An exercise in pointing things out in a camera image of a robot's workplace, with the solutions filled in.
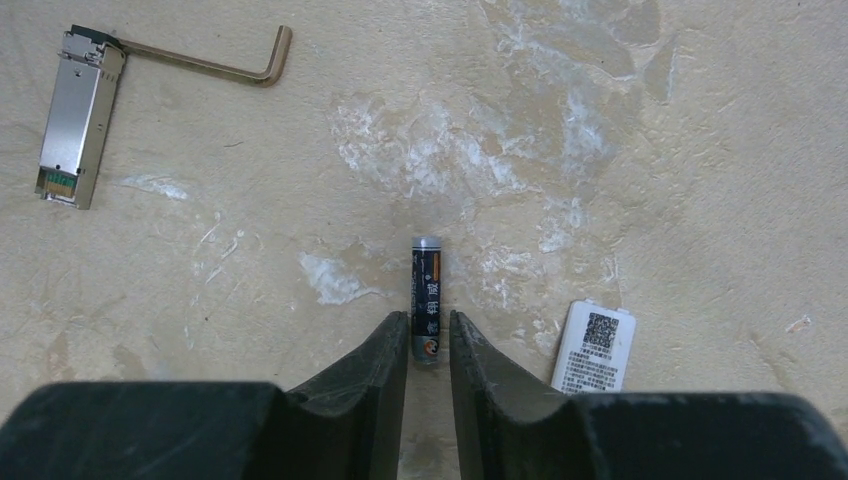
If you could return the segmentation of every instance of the black battery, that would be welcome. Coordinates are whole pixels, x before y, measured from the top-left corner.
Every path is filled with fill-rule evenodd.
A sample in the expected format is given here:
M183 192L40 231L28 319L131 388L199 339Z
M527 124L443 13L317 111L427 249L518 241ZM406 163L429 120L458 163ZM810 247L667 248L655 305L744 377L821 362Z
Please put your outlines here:
M412 357L422 363L435 363L439 356L441 257L439 237L412 239Z

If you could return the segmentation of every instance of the white battery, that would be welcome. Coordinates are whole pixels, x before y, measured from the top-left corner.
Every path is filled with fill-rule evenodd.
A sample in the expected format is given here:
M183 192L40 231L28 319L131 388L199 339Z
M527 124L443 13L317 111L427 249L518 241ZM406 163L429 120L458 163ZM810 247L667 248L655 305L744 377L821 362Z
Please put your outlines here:
M551 386L569 395L621 391L635 333L627 310L572 303Z

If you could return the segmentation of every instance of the beige floor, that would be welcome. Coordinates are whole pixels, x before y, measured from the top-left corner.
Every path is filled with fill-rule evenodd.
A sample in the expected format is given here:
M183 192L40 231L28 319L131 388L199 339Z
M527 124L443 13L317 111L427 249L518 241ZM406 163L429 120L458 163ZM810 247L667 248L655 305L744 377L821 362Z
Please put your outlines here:
M543 379L569 302L639 320L628 390L806 396L848 437L848 4L5 0L0 416L69 379L292 387L445 300ZM90 211L32 193L61 33L131 58ZM447 365L410 370L403 478L456 478Z

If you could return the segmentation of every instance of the orange logo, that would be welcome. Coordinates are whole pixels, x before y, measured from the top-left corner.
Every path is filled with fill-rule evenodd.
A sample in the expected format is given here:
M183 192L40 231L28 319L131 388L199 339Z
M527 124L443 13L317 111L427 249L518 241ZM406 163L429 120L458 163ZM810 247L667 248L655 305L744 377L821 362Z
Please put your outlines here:
M435 357L439 351L439 342L433 339L424 342L424 353L431 357Z

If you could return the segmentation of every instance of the white paint residue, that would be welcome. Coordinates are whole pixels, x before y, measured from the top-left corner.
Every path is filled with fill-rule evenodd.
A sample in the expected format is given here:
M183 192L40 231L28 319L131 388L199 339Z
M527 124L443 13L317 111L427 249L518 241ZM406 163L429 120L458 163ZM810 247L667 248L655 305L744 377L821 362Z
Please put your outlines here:
M238 237L233 238L229 245L227 245L227 249L224 250L224 253L221 254L221 260L229 257L236 251L238 248Z
M574 245L577 229L585 223L585 215L580 206L580 199L573 198L571 202L548 200L545 206L548 214L536 226L541 232L539 251L553 253Z
M618 280L618 261L615 256L604 257L601 262L604 264L604 274L602 280L605 283Z
M812 324L813 324L813 320L808 315L804 315L799 320L796 320L796 321L790 323L789 325L787 325L786 326L786 333L800 332L801 330L809 327Z
M132 175L120 182L119 185L138 190L164 195L172 200L188 200L188 194L182 188L173 185L170 177L156 175Z
M677 48L675 46L671 54L671 67L668 69L668 96L674 95L674 76L677 73Z
M206 232L206 235L203 235L203 237L200 238L200 241L197 242L197 246L200 246L207 239L209 239L210 242L214 242L215 241L215 235L212 232L214 232L215 229L218 228L218 225L220 225L220 223L216 223L215 225L213 225L212 228L210 228Z
M567 115L564 122L566 155L581 161L606 153L603 135L592 118L594 115L577 95L569 93Z
M192 273L195 277L199 277L203 272L203 268L206 266L204 262L193 262L192 263Z
M554 344L556 343L557 337L552 330L536 332L536 334L533 335L533 340L536 342L536 346L539 347L539 351L542 354L552 355L554 353Z
M189 337L189 335L188 335L188 325L186 325L183 328L183 332L185 332L185 336L186 336L186 347L188 347L189 350L193 349L194 348L194 339Z
M544 268L528 252L515 253L506 247L487 249L478 264L482 307L521 310L526 293L544 281Z
M321 305L342 305L369 293L382 293L377 288L363 285L359 277L339 259L301 252L298 260L309 286L320 295L318 303Z
M382 265L380 265L380 270L384 272L395 272L404 268L408 263L398 259L398 258L390 258L386 260Z
M223 268L223 267L221 267L220 265L218 265L217 267L215 267L214 269L212 269L212 271L209 273L209 276L208 276L208 277L206 277L206 283L204 283L204 285L209 285L209 282L211 282L212 280L214 280L214 279L215 279L215 277L217 277L217 276L218 276L218 274L219 274L219 273L221 273L223 270L224 270L224 268Z
M484 132L464 128L440 102L419 100L396 112L381 99L359 94L334 104L330 121L339 154L352 170L391 191L411 197L465 185L481 195L527 188L509 162L484 151Z

